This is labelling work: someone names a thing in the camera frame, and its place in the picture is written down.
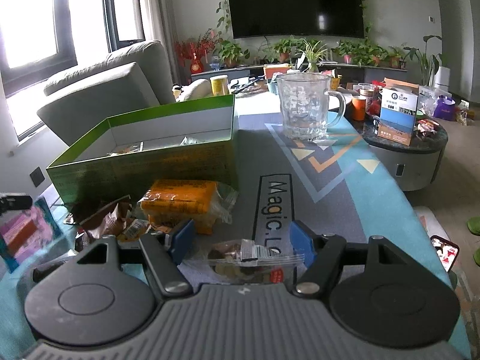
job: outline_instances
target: wooden floor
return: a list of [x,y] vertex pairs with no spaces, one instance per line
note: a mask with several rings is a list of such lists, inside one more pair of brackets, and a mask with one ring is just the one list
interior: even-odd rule
[[457,261],[471,290],[480,295],[480,267],[472,257],[480,248],[480,237],[472,235],[466,225],[472,216],[480,216],[480,120],[471,126],[439,122],[447,130],[449,142],[438,176],[424,190],[405,195],[413,207],[426,206],[433,211],[450,239],[460,247]]

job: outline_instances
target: orange cup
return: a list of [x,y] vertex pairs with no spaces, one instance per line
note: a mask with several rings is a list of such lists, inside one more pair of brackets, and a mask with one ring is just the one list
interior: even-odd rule
[[365,96],[353,96],[353,120],[361,122],[365,120],[365,108],[367,106],[367,98]]

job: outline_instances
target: rug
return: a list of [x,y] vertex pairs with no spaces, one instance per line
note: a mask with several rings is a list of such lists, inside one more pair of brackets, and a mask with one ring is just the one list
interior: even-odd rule
[[[430,209],[427,207],[414,207],[414,210],[429,237],[437,235],[450,240]],[[466,334],[470,342],[472,360],[480,360],[480,295],[475,295],[471,291],[467,276],[458,260],[455,262],[452,271],[458,277],[458,285],[455,293],[460,300]]]

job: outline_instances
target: clear glass mug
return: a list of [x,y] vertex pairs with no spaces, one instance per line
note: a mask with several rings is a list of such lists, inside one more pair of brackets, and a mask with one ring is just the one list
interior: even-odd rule
[[[289,138],[316,140],[326,136],[345,114],[344,95],[330,90],[330,76],[320,73],[288,73],[277,77],[283,131]],[[338,98],[338,116],[328,123],[330,95]]]

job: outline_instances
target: phone screen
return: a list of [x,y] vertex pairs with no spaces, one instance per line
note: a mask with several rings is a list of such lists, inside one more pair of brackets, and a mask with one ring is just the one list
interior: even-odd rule
[[437,252],[438,258],[442,262],[443,268],[445,268],[447,272],[450,272],[458,256],[458,245],[437,235],[431,237],[431,243]]

